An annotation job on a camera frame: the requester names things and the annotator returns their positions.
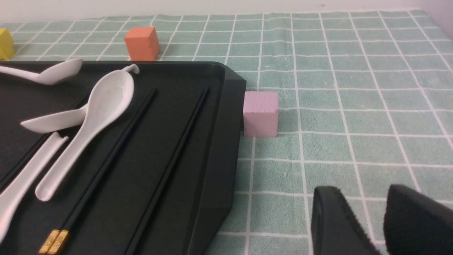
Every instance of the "foam block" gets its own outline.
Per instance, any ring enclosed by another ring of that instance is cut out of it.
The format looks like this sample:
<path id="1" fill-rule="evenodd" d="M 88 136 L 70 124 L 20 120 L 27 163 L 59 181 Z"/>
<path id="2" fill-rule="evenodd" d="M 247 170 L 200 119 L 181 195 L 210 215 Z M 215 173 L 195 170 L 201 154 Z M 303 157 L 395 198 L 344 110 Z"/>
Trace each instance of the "foam block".
<path id="1" fill-rule="evenodd" d="M 9 60 L 14 56 L 14 41 L 6 28 L 0 28 L 0 60 Z"/>
<path id="2" fill-rule="evenodd" d="M 246 91 L 243 114 L 244 136 L 277 136 L 279 96 L 276 92 Z"/>
<path id="3" fill-rule="evenodd" d="M 155 61 L 160 51 L 154 27 L 134 27 L 124 37 L 130 59 L 133 61 Z"/>

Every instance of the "yellow cube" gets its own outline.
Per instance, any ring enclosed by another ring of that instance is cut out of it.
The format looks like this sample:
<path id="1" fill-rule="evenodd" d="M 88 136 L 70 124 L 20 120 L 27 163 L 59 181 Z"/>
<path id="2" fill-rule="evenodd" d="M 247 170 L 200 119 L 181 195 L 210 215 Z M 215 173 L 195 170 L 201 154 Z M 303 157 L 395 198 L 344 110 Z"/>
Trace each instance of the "yellow cube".
<path id="1" fill-rule="evenodd" d="M 0 60 L 9 60 L 14 56 L 14 41 L 6 28 L 0 28 Z"/>

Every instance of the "spoon handle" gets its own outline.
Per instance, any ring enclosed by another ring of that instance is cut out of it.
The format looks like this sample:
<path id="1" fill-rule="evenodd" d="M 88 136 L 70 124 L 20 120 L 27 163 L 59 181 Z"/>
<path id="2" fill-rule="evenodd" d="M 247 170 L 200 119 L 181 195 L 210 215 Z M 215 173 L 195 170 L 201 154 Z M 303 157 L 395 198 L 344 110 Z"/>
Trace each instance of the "spoon handle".
<path id="1" fill-rule="evenodd" d="M 6 236 L 13 215 L 20 201 L 32 185 L 38 174 L 55 155 L 58 149 L 68 140 L 53 133 L 29 160 L 27 165 L 0 195 L 0 243 Z"/>
<path id="2" fill-rule="evenodd" d="M 37 73 L 24 71 L 24 70 L 20 70 L 20 69 L 16 69 L 16 68 L 11 68 L 11 67 L 6 67 L 6 66 L 0 66 L 0 73 L 10 74 L 10 75 L 25 78 L 28 80 L 33 80 L 39 75 Z"/>
<path id="3" fill-rule="evenodd" d="M 97 133 L 84 128 L 82 125 L 74 139 L 36 186 L 35 195 L 39 200 L 49 201 L 52 198 L 66 174 Z"/>
<path id="4" fill-rule="evenodd" d="M 87 113 L 87 105 L 75 110 L 53 113 L 37 118 L 32 118 L 20 124 L 36 133 L 50 133 L 60 129 L 82 125 Z"/>

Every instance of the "spoon bowl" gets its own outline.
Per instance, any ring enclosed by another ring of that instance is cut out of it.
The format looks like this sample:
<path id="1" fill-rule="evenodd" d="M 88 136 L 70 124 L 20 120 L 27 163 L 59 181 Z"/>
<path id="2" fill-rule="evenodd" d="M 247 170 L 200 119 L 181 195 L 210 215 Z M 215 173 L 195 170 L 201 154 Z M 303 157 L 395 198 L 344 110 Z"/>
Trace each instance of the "spoon bowl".
<path id="1" fill-rule="evenodd" d="M 55 85 L 76 76 L 82 68 L 82 63 L 82 58 L 71 59 L 51 66 L 40 74 L 0 66 L 0 73 L 14 75 L 43 85 Z"/>
<path id="2" fill-rule="evenodd" d="M 135 74 L 140 73 L 140 69 L 136 64 L 126 66 L 122 70 L 126 72 L 133 72 Z M 43 134 L 54 132 L 60 129 L 79 126 L 82 125 L 83 121 L 85 120 L 87 106 L 88 104 L 85 104 L 79 109 L 28 119 L 21 122 L 20 124 L 28 130 Z"/>
<path id="3" fill-rule="evenodd" d="M 127 109 L 133 94 L 134 79 L 124 70 L 110 72 L 96 83 L 77 135 L 36 187 L 35 195 L 39 200 L 49 201 L 52 198 L 89 142 Z"/>

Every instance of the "orange cube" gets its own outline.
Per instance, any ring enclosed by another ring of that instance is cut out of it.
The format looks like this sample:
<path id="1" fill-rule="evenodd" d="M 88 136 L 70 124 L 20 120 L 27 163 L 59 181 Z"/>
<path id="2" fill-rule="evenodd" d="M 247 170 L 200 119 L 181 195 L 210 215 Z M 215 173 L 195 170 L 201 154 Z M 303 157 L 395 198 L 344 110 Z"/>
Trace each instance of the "orange cube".
<path id="1" fill-rule="evenodd" d="M 134 27 L 124 37 L 132 61 L 155 61 L 160 51 L 154 27 Z"/>

